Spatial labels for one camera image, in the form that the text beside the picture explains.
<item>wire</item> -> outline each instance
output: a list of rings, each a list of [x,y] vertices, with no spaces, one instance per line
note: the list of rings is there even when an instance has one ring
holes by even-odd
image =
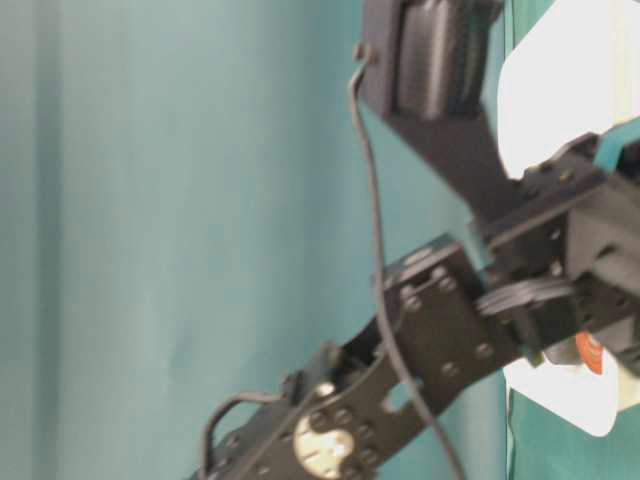
[[[198,480],[206,480],[207,476],[216,466],[216,460],[213,453],[213,431],[224,416],[229,413],[233,407],[241,403],[257,403],[259,405],[266,405],[277,402],[278,400],[282,400],[282,397],[266,393],[245,392],[234,395],[220,405],[216,411],[213,412],[211,417],[209,417],[204,429],[204,436],[202,439],[202,466],[198,470]]]
[[[465,474],[464,469],[462,467],[462,463],[460,462],[460,458],[458,457],[451,441],[447,437],[446,432],[440,425],[440,422],[431,412],[427,402],[424,400],[422,395],[420,394],[419,387],[416,384],[413,376],[409,372],[409,368],[402,357],[402,353],[398,347],[398,343],[396,341],[395,335],[393,333],[393,327],[391,322],[389,321],[389,317],[387,315],[387,306],[386,300],[384,297],[384,266],[385,266],[385,258],[384,258],[384,238],[382,233],[382,213],[380,208],[380,187],[378,184],[378,174],[376,171],[376,163],[373,155],[373,150],[371,148],[371,143],[369,141],[369,136],[367,134],[366,127],[362,120],[362,116],[360,114],[360,109],[358,106],[358,90],[360,88],[362,79],[364,77],[365,69],[367,65],[369,65],[373,60],[373,51],[371,48],[362,47],[358,50],[359,54],[363,56],[363,62],[358,66],[358,69],[351,77],[351,81],[349,82],[349,111],[351,112],[351,121],[353,123],[353,127],[355,128],[358,138],[360,140],[360,144],[364,153],[364,157],[367,163],[367,176],[368,176],[368,187],[369,187],[369,196],[371,200],[371,217],[373,221],[373,243],[374,243],[374,290],[376,295],[376,301],[378,304],[378,314],[376,315],[376,323],[378,325],[378,330],[380,331],[380,336],[384,343],[385,349],[389,354],[389,360],[391,361],[391,365],[394,368],[398,378],[401,383],[404,385],[411,403],[415,408],[416,412],[424,422],[425,426],[433,427],[436,436],[442,446],[442,449],[445,452],[447,460],[449,461],[451,470],[453,472],[453,476],[456,480],[464,480]]]

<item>teal curtain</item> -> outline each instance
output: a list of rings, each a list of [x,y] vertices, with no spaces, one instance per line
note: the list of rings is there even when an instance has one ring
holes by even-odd
[[[3,479],[185,478],[227,395],[370,318],[360,22],[345,0],[2,3]],[[472,248],[466,208],[367,122],[389,258],[444,231]],[[503,389],[444,414],[472,479],[504,477]],[[432,432],[381,473],[450,475]]]
[[[512,48],[517,45],[551,3],[510,0],[506,6],[505,44]],[[517,392],[511,397],[509,419],[513,435],[511,479],[631,480],[640,475],[637,407],[621,413],[613,431],[604,438],[589,436]]]

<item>green cloth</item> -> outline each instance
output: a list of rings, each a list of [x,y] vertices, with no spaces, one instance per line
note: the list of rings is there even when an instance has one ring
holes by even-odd
[[[360,24],[346,0],[2,3],[0,478],[185,478],[217,404],[371,317]],[[367,121],[389,259],[471,245],[466,208]],[[473,479],[504,476],[503,389],[444,415]],[[427,432],[381,476],[449,475]]]
[[[528,398],[513,396],[513,480],[640,478],[640,409],[618,415],[613,431],[592,437]]]

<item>teal backdrop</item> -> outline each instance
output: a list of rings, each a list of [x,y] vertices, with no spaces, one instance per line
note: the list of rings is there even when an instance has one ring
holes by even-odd
[[[360,16],[357,0],[1,3],[1,478],[185,478],[219,402],[367,322],[345,106]],[[491,115],[502,20],[492,37]],[[472,248],[466,208],[366,119],[388,257],[444,231]],[[501,374],[444,414],[471,479],[504,478],[504,416]],[[381,476],[449,475],[426,432]]]

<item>robotic arm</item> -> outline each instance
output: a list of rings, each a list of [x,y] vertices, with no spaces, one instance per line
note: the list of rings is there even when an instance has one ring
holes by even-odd
[[[361,98],[467,202],[495,260],[481,280],[444,235],[385,269],[395,339],[434,415],[584,330],[640,375],[640,141],[585,135],[508,179],[479,101],[501,3],[364,1]],[[220,407],[193,479],[374,478],[425,427],[412,404],[386,402],[398,382],[374,319],[288,376],[281,395]],[[214,445],[241,401],[262,406]]]

